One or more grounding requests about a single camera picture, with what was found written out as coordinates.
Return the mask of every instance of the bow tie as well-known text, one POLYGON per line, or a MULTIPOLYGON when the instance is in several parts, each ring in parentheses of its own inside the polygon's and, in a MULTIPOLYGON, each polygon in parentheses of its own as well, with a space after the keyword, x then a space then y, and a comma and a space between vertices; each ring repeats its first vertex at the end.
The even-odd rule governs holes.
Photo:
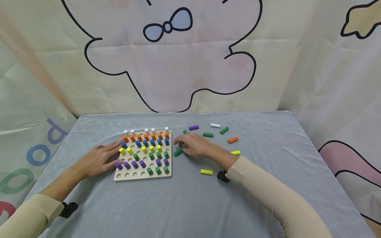
POLYGON ((193 25, 192 14, 188 8, 179 8, 163 25, 151 23, 144 27, 143 35, 150 42, 158 42, 164 33, 190 30, 193 25))

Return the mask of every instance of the cartoon drawing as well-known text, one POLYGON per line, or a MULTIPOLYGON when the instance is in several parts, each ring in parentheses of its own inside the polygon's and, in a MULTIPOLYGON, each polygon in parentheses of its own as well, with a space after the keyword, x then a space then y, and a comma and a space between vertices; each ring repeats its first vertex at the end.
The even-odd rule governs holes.
POLYGON ((232 47, 257 26, 262 0, 62 3, 91 38, 89 64, 107 75, 126 74, 152 111, 182 112, 197 91, 233 94, 254 77, 254 57, 232 47))
POLYGON ((369 4, 353 6, 349 9, 341 29, 341 36, 356 35, 362 40, 369 37, 379 25, 381 25, 381 1, 374 0, 369 4))
POLYGON ((319 153, 360 214, 381 225, 381 172, 341 141, 328 141, 319 153))

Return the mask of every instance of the table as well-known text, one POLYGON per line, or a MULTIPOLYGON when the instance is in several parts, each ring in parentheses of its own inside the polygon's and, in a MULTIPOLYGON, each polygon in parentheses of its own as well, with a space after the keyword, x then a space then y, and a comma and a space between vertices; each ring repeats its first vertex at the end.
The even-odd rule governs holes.
MULTIPOLYGON (((374 237, 292 113, 120 113, 82 115, 53 156, 27 199, 96 144, 118 140, 125 129, 168 126, 173 136, 189 126, 229 151, 240 150, 302 195, 333 237, 374 237), (224 135, 210 123, 230 129, 224 135), (236 143, 227 140, 239 137, 236 143)), ((85 179, 67 197, 77 211, 58 217, 41 237, 284 237, 274 216, 243 188, 217 179, 221 169, 182 154, 167 179, 114 182, 114 170, 85 179), (201 175, 200 169, 214 171, 201 175)))

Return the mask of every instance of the orange peg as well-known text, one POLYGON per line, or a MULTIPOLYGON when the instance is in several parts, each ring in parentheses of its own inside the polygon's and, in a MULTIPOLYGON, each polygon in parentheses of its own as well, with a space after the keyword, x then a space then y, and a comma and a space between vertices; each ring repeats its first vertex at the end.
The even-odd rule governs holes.
POLYGON ((236 141, 238 141, 238 137, 231 138, 231 139, 228 140, 227 142, 228 142, 229 144, 231 144, 231 143, 234 143, 234 142, 236 142, 236 141))
POLYGON ((124 142, 128 143, 127 136, 122 136, 122 139, 124 140, 124 142))
POLYGON ((130 140, 132 141, 132 142, 135 142, 136 140, 135 140, 135 137, 133 136, 133 135, 130 135, 130 140))

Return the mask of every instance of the purple peg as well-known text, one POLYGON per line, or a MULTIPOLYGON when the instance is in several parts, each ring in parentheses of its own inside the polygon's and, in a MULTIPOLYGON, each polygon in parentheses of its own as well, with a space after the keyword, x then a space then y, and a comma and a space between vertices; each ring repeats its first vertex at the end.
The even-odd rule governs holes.
POLYGON ((139 161, 139 164, 143 167, 143 168, 145 168, 146 167, 146 164, 144 163, 144 161, 139 161))
POLYGON ((126 169, 130 169, 131 165, 128 162, 124 162, 123 165, 126 167, 126 169))
POLYGON ((139 167, 138 163, 136 161, 132 161, 132 166, 134 166, 135 169, 139 167))
POLYGON ((117 167, 119 170, 123 169, 123 166, 119 162, 115 163, 115 167, 117 167))
POLYGON ((157 166, 159 166, 159 167, 162 165, 162 163, 160 162, 159 159, 156 160, 156 164, 157 164, 157 166))
POLYGON ((193 131, 193 130, 197 130, 199 127, 198 126, 190 126, 189 127, 189 130, 190 131, 193 131))

